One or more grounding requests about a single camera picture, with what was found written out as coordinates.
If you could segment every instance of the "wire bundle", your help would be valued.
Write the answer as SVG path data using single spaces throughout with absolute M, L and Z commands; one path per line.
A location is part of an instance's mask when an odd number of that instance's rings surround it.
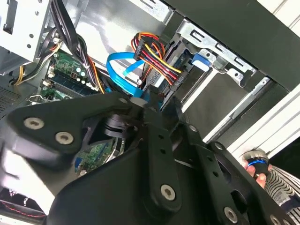
M 139 55 L 139 58 L 149 65 L 146 74 L 143 75 L 142 81 L 147 78 L 152 69 L 155 69 L 167 80 L 169 85 L 173 85 L 181 71 L 163 61 L 163 57 L 165 56 L 165 47 L 158 41 L 159 38 L 156 35 L 147 32 L 137 33 L 131 40 L 132 49 L 136 51 L 141 39 L 145 37 L 152 38 L 152 45 L 149 46 L 145 43 L 142 46 L 141 54 Z
M 51 13 L 57 32 L 66 44 L 73 57 L 82 64 L 88 73 L 90 83 L 93 87 L 98 87 L 102 93 L 105 92 L 100 81 L 95 64 L 88 56 L 87 46 L 84 39 L 76 33 L 70 16 L 61 0 L 53 0 L 51 3 Z
M 49 49 L 49 51 L 42 54 L 42 56 L 40 57 L 40 59 L 38 61 L 37 66 L 29 74 L 25 75 L 24 74 L 24 66 L 20 66 L 18 79 L 12 81 L 11 85 L 17 86 L 25 81 L 31 80 L 34 77 L 36 77 L 38 75 L 38 73 L 42 70 L 42 68 L 44 67 L 45 63 L 60 49 L 61 44 L 62 43 L 54 45 L 52 48 Z

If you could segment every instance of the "blue ring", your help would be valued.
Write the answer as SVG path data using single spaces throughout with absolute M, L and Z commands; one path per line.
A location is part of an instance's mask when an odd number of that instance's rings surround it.
M 265 163 L 265 164 L 267 164 L 265 161 L 259 160 L 259 161 L 254 161 L 252 163 L 249 163 L 248 166 L 251 166 L 251 165 L 253 165 L 255 163 Z

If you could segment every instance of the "yellow wire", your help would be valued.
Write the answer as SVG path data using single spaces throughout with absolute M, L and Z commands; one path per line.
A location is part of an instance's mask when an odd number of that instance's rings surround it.
M 171 67 L 169 64 L 167 64 L 165 61 L 163 61 L 162 59 L 160 59 L 150 48 L 149 45 L 145 44 L 146 48 L 148 49 L 148 51 L 151 53 L 152 56 L 154 56 L 158 61 L 160 61 L 162 64 L 164 64 L 166 67 L 168 67 L 169 69 L 172 69 L 174 71 L 176 71 L 177 73 L 181 73 L 180 70 Z
M 18 85 L 19 84 L 19 82 L 22 80 L 23 73 L 24 73 L 23 66 L 20 66 L 18 80 L 16 81 L 16 83 L 14 85 Z

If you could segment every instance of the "blue tab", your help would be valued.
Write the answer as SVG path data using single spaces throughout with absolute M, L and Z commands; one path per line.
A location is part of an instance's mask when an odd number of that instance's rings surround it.
M 192 64 L 203 70 L 204 72 L 209 71 L 211 63 L 199 54 L 196 54 L 192 60 Z

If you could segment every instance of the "cable tie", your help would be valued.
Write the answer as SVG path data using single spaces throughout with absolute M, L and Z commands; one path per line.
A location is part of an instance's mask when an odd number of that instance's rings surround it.
M 86 66 L 85 64 L 83 64 L 83 67 L 88 69 L 88 68 L 90 68 L 90 65 Z

